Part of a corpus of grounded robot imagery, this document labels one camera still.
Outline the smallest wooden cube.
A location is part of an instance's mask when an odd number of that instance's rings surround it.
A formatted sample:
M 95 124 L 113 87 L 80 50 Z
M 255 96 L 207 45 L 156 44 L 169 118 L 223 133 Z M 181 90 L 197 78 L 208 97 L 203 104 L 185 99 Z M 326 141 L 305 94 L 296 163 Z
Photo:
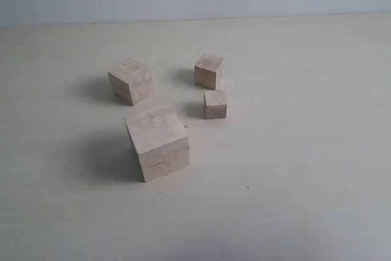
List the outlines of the smallest wooden cube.
M 206 119 L 227 117 L 227 99 L 224 90 L 204 91 L 204 110 Z

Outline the second largest wooden cube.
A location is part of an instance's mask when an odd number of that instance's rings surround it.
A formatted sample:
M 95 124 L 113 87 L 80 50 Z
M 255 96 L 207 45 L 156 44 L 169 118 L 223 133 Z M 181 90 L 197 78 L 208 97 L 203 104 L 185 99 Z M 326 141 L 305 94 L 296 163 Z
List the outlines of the second largest wooden cube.
M 153 92 L 150 68 L 132 58 L 127 58 L 108 71 L 113 93 L 134 106 Z

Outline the third largest wooden cube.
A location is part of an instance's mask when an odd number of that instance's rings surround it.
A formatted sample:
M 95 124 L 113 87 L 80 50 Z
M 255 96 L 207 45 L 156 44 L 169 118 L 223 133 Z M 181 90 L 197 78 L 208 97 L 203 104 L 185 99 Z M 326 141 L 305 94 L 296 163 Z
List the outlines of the third largest wooden cube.
M 225 59 L 204 53 L 194 66 L 194 82 L 198 86 L 216 90 L 224 75 Z

